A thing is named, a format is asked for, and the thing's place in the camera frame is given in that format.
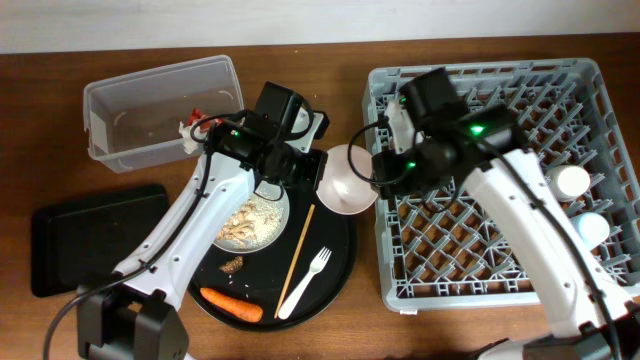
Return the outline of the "pink bowl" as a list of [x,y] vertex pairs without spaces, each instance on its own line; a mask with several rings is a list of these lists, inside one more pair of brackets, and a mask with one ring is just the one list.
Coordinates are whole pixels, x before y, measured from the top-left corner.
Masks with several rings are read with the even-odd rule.
[[355,215],[373,205],[378,193],[352,171],[348,146],[335,146],[327,155],[324,174],[316,190],[322,204],[341,215]]

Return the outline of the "cream white cup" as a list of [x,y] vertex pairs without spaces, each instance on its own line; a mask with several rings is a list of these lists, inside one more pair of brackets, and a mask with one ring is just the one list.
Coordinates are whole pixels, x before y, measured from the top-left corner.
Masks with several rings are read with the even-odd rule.
[[589,173],[575,165],[554,167],[546,173],[546,176],[550,180],[549,188],[552,194],[560,202],[572,201],[580,197],[591,185]]

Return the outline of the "wooden chopstick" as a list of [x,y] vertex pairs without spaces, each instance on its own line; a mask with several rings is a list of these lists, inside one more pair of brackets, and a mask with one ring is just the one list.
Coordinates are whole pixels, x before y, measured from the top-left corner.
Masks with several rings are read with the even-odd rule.
[[294,273],[294,270],[295,270],[295,267],[296,267],[296,264],[297,264],[297,260],[298,260],[299,254],[301,252],[301,248],[303,246],[303,243],[304,243],[308,228],[310,226],[311,220],[312,220],[314,212],[315,212],[315,208],[316,208],[316,205],[314,203],[312,203],[310,205],[310,207],[309,207],[309,210],[308,210],[308,213],[307,213],[303,228],[301,230],[301,233],[300,233],[300,236],[299,236],[299,239],[298,239],[294,254],[293,254],[292,259],[291,259],[291,263],[290,263],[290,266],[289,266],[289,269],[288,269],[288,272],[287,272],[283,287],[281,289],[281,294],[280,294],[280,297],[279,297],[279,300],[278,300],[278,303],[277,303],[277,306],[276,306],[276,310],[275,310],[274,316],[273,316],[274,319],[278,318],[278,314],[279,314],[280,308],[283,305],[283,302],[284,302],[284,299],[285,299],[285,295],[287,294],[287,291],[288,291],[288,288],[289,288],[289,285],[290,285],[290,282],[291,282],[291,278],[293,276],[293,273]]

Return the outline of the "orange carrot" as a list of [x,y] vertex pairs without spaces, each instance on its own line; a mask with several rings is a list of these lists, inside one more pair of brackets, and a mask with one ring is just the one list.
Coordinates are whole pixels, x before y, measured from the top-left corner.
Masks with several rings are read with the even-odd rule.
[[225,310],[245,322],[257,323],[262,319],[264,314],[263,309],[258,305],[232,298],[212,288],[201,288],[200,294],[210,304]]

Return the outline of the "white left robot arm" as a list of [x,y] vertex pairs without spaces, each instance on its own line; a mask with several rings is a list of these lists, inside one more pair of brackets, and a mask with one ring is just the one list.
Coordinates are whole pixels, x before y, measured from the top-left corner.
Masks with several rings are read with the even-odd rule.
[[327,155],[311,144],[328,125],[326,113],[272,82],[255,108],[197,120],[190,137],[203,153],[184,190],[109,282],[80,287],[56,314],[43,358],[50,357],[55,330],[70,311],[77,314],[83,359],[189,358],[178,311],[215,237],[261,183],[316,190]]

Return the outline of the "grey dishwasher rack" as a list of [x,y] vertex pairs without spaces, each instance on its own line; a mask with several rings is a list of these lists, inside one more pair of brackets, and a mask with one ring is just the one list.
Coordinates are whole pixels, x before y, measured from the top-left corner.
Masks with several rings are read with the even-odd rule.
[[[589,59],[450,64],[471,110],[504,105],[517,115],[543,169],[576,165],[590,188],[564,204],[610,225],[594,249],[607,273],[639,292],[639,184],[598,65]],[[381,297],[394,312],[531,305],[537,296],[483,209],[454,184],[375,205]]]

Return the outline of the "brown food scrap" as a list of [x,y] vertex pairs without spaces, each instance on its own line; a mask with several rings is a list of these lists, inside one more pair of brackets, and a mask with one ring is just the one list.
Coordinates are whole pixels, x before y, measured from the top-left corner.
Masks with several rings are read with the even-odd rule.
[[233,259],[227,261],[219,267],[219,269],[226,274],[234,274],[241,270],[244,265],[244,259],[242,256],[236,256]]

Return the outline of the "white label sticker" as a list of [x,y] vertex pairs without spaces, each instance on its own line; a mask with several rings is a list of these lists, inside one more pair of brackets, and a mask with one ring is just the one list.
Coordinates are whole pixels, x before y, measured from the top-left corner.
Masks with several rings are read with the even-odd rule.
[[418,309],[401,309],[399,311],[399,313],[401,315],[411,315],[411,316],[415,316],[418,314]]

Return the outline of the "white plastic fork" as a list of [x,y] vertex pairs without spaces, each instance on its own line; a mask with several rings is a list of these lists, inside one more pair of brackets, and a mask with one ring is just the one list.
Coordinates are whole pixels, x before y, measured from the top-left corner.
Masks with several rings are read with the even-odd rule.
[[293,289],[291,294],[284,300],[283,305],[280,308],[278,318],[286,320],[290,317],[293,310],[299,303],[302,295],[309,286],[311,280],[315,275],[320,273],[331,257],[332,251],[323,247],[310,262],[309,269],[298,285]]

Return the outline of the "black rectangular bin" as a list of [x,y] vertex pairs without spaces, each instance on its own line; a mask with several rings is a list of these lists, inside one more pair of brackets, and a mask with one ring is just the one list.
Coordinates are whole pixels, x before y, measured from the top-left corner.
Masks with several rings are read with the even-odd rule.
[[109,278],[162,219],[164,186],[149,184],[52,205],[31,217],[31,291],[39,298]]

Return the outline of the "red white wrapper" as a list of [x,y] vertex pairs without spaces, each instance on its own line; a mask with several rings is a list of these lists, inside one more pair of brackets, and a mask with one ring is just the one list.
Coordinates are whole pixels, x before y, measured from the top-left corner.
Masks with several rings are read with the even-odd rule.
[[206,119],[207,115],[202,113],[198,108],[194,108],[189,116],[186,124],[179,124],[179,134],[183,138],[183,148],[187,154],[195,152],[199,145],[204,142],[205,137],[211,126],[210,122],[199,122]]

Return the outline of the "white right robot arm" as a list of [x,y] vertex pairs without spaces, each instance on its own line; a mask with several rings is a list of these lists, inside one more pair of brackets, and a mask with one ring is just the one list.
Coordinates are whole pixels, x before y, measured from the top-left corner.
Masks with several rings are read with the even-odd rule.
[[462,186],[496,223],[544,307],[549,335],[496,342],[478,358],[638,358],[638,304],[554,198],[514,111],[471,111],[437,68],[400,87],[379,124],[393,139],[373,158],[369,182],[381,198],[428,193],[449,180]]

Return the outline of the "grey plate with food scraps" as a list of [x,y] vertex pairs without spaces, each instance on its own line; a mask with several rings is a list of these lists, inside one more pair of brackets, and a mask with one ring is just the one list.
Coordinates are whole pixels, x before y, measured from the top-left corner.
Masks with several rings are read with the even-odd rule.
[[272,244],[283,233],[289,212],[286,190],[262,182],[228,219],[213,244],[235,254],[257,252]]

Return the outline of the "clear plastic bin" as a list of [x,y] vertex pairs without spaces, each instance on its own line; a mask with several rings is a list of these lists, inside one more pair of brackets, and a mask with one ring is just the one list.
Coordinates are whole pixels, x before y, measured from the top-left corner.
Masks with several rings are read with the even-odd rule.
[[244,108],[226,55],[156,67],[88,84],[83,93],[89,156],[116,173],[197,157],[181,134],[194,109],[205,115]]

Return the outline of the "light blue cup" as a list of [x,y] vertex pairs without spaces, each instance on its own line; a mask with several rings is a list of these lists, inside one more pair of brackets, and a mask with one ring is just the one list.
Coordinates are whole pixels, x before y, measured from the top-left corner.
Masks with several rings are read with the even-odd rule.
[[570,222],[589,250],[602,244],[610,234],[608,221],[594,212],[583,213],[570,218]]

